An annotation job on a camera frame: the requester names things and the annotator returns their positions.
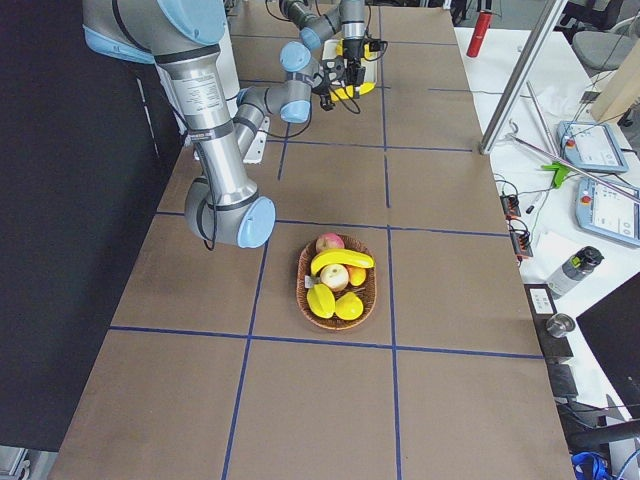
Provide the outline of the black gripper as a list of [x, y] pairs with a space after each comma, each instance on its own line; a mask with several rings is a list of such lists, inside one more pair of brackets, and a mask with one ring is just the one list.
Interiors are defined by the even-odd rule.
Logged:
[[314, 93], [320, 97], [323, 110], [333, 110], [334, 102], [338, 100], [337, 90], [342, 87], [345, 79], [346, 62], [343, 56], [322, 59], [319, 69], [314, 76]]
[[361, 86], [365, 78], [365, 67], [361, 60], [364, 55], [362, 38], [347, 38], [343, 40], [343, 57], [346, 61], [346, 83]]

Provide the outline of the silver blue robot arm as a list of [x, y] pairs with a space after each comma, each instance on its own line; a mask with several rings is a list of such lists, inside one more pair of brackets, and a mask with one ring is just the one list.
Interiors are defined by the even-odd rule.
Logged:
[[311, 51], [338, 33], [343, 38], [343, 58], [346, 60], [347, 85], [360, 87], [366, 68], [361, 64], [365, 53], [365, 2], [341, 1], [327, 13], [315, 14], [304, 1], [282, 0], [279, 9], [283, 16], [300, 30], [300, 39]]
[[212, 245], [257, 248], [270, 237], [274, 203], [260, 194], [245, 171], [244, 158], [263, 121], [277, 114], [288, 123], [304, 123], [311, 95], [321, 93], [327, 71], [313, 50], [342, 34], [349, 64], [359, 65], [365, 34], [365, 6], [342, 1], [316, 15], [301, 1], [279, 4], [285, 19], [300, 30], [279, 61], [286, 73], [276, 87], [251, 87], [235, 94], [230, 113], [219, 75], [222, 39], [227, 28], [221, 1], [85, 1], [83, 28], [91, 50], [129, 62], [151, 64], [170, 78], [169, 92], [203, 168], [189, 189], [185, 217], [192, 232]]

